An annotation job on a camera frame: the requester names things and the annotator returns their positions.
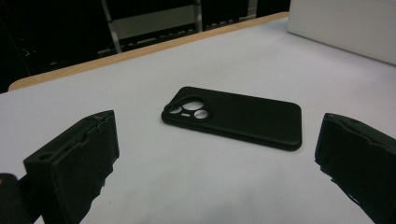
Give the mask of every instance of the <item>white box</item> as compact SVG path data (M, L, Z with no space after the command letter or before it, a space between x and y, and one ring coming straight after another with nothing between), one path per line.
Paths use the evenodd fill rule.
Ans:
M396 64L396 0L291 0L288 30Z

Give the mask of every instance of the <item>black phone case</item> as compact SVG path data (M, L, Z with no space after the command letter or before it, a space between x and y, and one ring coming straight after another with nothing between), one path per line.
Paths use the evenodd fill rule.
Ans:
M190 102L203 105L185 108ZM162 113L167 124L288 151L303 142L301 116L297 104L194 87L180 89Z

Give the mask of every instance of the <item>white table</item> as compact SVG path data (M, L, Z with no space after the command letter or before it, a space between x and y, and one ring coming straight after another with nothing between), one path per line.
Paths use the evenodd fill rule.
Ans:
M113 109L120 158L82 223L373 223L314 153L324 113L396 137L396 67L286 32L287 19L0 95L0 171L78 120ZM289 101L295 152L165 125L184 86Z

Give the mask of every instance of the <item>table surface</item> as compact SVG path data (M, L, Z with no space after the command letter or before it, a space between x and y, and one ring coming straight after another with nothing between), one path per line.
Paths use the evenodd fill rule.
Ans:
M116 114L120 158L82 223L373 223L314 161L326 112L396 136L396 66L287 32L288 19L0 94L0 171L78 120ZM298 104L282 151L164 124L184 86Z

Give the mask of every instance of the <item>wooden table edge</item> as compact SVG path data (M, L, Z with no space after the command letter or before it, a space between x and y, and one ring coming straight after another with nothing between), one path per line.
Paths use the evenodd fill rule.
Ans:
M248 28L250 26L267 23L269 21L276 21L279 19L286 18L288 16L289 16L288 12L280 12L280 13L276 13L273 15L250 20L250 21L238 22L238 23L235 23L232 25L220 27L217 29L205 31L202 33L194 34L194 35L183 36L181 38L177 38L177 39L169 40L169 41L162 42L159 44L147 46L142 49L126 51L121 54L108 56L105 58L89 61L86 63L72 65L72 66L62 68L59 70L55 70L55 71L51 71L51 72L47 72L47 73L43 73L43 74L38 74L35 76L31 76L31 77L25 77L25 78L22 78L22 79L19 79L19 80L13 82L9 86L8 91L15 91L17 89L33 86L35 84L51 81L51 80L54 80L57 78L72 76L74 74L90 71L92 69L107 66L107 65L110 65L113 63L120 63L120 62L123 62L126 60L144 56L144 55L147 55L150 53L174 48L174 47L188 44L188 43L191 43L191 42L194 42L197 40L206 39L206 38L209 38L209 37L212 37L215 35L222 35L222 34L230 33L232 31L237 31L237 30L241 30L244 28Z

